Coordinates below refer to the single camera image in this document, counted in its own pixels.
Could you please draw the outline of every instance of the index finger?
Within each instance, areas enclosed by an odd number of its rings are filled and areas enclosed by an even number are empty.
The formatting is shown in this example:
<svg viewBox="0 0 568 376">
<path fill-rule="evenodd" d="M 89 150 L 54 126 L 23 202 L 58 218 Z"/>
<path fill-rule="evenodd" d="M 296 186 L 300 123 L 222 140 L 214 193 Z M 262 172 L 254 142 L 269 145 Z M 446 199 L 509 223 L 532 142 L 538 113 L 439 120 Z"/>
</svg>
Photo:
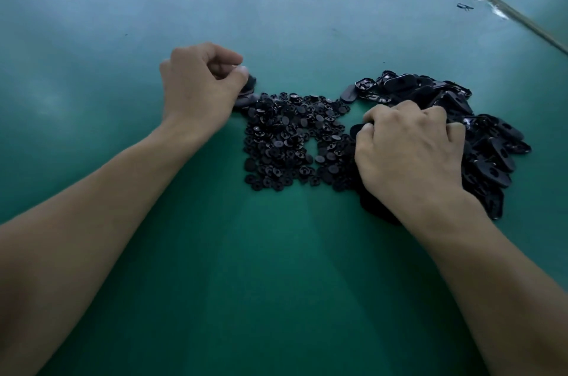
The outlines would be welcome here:
<svg viewBox="0 0 568 376">
<path fill-rule="evenodd" d="M 386 105 L 375 105 L 369 111 L 363 115 L 363 121 L 365 123 L 369 122 L 378 122 L 378 118 L 387 112 L 390 111 L 390 108 Z"/>
<path fill-rule="evenodd" d="M 205 63 L 217 62 L 227 65 L 240 65 L 243 62 L 243 56 L 239 53 L 213 42 L 204 42 L 191 48 L 195 49 Z"/>
</svg>

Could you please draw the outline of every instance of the pile of small black parts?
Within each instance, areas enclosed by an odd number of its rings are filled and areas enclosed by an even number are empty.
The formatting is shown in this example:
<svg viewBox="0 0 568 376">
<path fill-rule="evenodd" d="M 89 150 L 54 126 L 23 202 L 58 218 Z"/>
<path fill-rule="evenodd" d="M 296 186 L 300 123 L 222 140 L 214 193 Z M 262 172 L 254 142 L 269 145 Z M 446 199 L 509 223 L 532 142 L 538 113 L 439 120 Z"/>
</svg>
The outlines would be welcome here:
<svg viewBox="0 0 568 376">
<path fill-rule="evenodd" d="M 437 81 L 428 76 L 384 71 L 379 78 L 363 78 L 350 85 L 340 99 L 280 93 L 254 94 L 256 79 L 251 77 L 246 90 L 254 95 L 242 107 L 248 119 L 244 151 L 249 155 L 245 181 L 255 191 L 273 188 L 281 191 L 294 179 L 318 186 L 322 181 L 341 192 L 353 189 L 361 206 L 380 218 L 400 224 L 396 217 L 362 184 L 354 161 L 355 139 L 363 124 L 349 134 L 337 120 L 349 112 L 349 103 L 364 99 L 393 107 L 410 99 L 421 109 L 443 107 L 448 122 L 466 127 L 462 158 L 462 183 L 483 204 L 492 219 L 503 214 L 503 188 L 511 184 L 515 171 L 512 154 L 526 154 L 531 148 L 524 136 L 508 123 L 489 114 L 474 115 L 467 103 L 472 93 L 452 81 Z M 304 148 L 310 139 L 317 141 L 317 155 Z"/>
</svg>

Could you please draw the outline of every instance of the bare skin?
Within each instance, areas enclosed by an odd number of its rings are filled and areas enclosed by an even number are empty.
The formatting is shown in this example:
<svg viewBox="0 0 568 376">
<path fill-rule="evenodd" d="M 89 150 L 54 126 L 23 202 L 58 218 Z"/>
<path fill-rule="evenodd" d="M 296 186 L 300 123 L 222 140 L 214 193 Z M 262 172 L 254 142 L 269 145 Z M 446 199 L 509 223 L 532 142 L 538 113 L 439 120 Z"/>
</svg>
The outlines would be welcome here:
<svg viewBox="0 0 568 376">
<path fill-rule="evenodd" d="M 36 374 L 65 340 L 160 194 L 228 120 L 242 59 L 210 43 L 175 49 L 160 65 L 161 126 L 0 226 L 0 374 Z M 365 187 L 437 263 L 492 374 L 568 374 L 568 297 L 462 189 L 463 126 L 413 102 L 364 119 Z"/>
</svg>

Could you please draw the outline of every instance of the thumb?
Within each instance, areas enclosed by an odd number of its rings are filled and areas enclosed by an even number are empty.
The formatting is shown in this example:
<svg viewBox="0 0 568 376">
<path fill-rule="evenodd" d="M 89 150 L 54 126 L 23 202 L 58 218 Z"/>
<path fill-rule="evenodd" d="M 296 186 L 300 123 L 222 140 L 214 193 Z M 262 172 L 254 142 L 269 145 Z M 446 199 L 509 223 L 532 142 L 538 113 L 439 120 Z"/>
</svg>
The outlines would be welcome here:
<svg viewBox="0 0 568 376">
<path fill-rule="evenodd" d="M 237 97 L 238 93 L 243 87 L 245 87 L 247 81 L 248 69 L 246 69 L 246 66 L 237 66 L 229 73 L 229 75 L 222 80 L 219 80 L 219 83 L 228 92 L 231 92 L 235 97 Z"/>
<path fill-rule="evenodd" d="M 365 123 L 365 126 L 357 133 L 356 148 L 363 148 L 373 144 L 375 126 L 372 123 Z"/>
</svg>

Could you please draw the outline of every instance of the hand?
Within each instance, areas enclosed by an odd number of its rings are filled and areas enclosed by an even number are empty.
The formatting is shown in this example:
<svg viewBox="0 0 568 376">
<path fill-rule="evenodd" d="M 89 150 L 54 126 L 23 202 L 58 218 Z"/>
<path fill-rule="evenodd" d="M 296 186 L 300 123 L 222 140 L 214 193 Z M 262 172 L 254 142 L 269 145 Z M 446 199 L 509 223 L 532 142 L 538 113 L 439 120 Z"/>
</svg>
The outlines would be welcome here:
<svg viewBox="0 0 568 376">
<path fill-rule="evenodd" d="M 187 141 L 205 143 L 229 119 L 248 70 L 243 57 L 206 42 L 177 48 L 160 64 L 164 84 L 162 125 Z"/>
<path fill-rule="evenodd" d="M 367 124 L 357 134 L 355 152 L 361 179 L 403 224 L 421 208 L 465 192 L 465 127 L 447 125 L 444 108 L 420 110 L 414 102 L 404 101 L 393 108 L 378 105 L 363 119 Z"/>
</svg>

